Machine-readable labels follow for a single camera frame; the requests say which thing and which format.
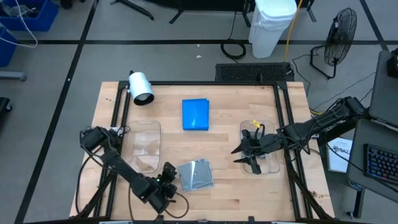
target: white paper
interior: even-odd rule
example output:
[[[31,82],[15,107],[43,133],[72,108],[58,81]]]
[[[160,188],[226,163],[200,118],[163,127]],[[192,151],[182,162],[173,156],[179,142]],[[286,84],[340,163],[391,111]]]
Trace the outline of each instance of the white paper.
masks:
[[[352,140],[343,138],[336,138],[329,142],[329,146],[340,156],[349,159],[351,147],[353,146]],[[347,172],[348,163],[344,159],[337,156],[332,149],[328,149],[328,168],[330,171]]]

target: black mat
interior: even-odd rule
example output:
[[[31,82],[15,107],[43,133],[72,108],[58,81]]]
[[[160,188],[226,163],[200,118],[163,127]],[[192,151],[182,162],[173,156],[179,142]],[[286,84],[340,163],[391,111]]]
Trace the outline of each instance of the black mat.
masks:
[[[294,81],[290,63],[227,63],[216,65],[216,81]]]

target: fan stand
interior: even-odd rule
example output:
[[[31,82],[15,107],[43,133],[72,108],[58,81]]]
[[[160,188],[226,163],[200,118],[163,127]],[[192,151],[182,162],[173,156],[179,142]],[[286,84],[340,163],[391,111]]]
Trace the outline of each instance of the fan stand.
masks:
[[[318,67],[316,67],[316,66],[313,64],[313,51],[314,51],[314,50],[318,50],[319,48],[322,48],[322,47],[324,47],[324,45],[321,45],[321,46],[318,46],[318,47],[314,47],[313,49],[311,49],[311,60],[310,60],[310,65],[311,65],[313,68],[315,68],[318,72],[320,72],[322,75],[326,76],[327,79],[331,79],[331,78],[334,78],[334,77],[336,76],[337,58],[334,58],[334,60],[333,60],[334,67],[333,67],[333,76],[332,76],[332,77],[329,76],[329,75],[327,75],[324,71],[320,70]]]

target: blue bin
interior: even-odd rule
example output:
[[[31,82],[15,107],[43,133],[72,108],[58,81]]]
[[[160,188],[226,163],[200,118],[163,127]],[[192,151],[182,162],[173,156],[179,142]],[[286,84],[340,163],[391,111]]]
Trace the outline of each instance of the blue bin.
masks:
[[[16,6],[15,0],[3,0],[8,6]],[[49,31],[58,9],[51,0],[18,0],[19,5],[26,5],[29,8],[36,7],[40,9],[39,14],[35,18],[25,17],[26,26],[31,31]],[[0,23],[9,30],[26,30],[20,18],[17,17],[0,17]]]
[[[0,27],[0,37],[13,43],[17,43],[17,40],[3,27]],[[17,46],[14,44],[0,40],[0,67],[5,67],[10,63],[16,47]]]

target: yellow cable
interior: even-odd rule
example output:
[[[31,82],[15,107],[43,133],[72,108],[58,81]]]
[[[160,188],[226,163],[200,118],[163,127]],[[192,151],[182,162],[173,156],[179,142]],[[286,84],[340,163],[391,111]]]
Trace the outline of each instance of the yellow cable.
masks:
[[[289,28],[289,34],[287,36],[287,42],[286,42],[286,51],[285,51],[285,60],[284,60],[285,62],[287,61],[287,52],[289,51],[290,35],[292,34],[294,22],[296,21],[297,14],[299,13],[299,10],[300,10],[300,7],[301,7],[301,3],[303,3],[303,0],[300,0],[300,2],[298,3],[296,13],[294,14],[294,18],[293,18],[292,24],[290,25],[290,28]]]
[[[311,113],[315,114],[315,115],[321,115],[322,114],[321,112],[315,112],[315,111],[311,111]]]

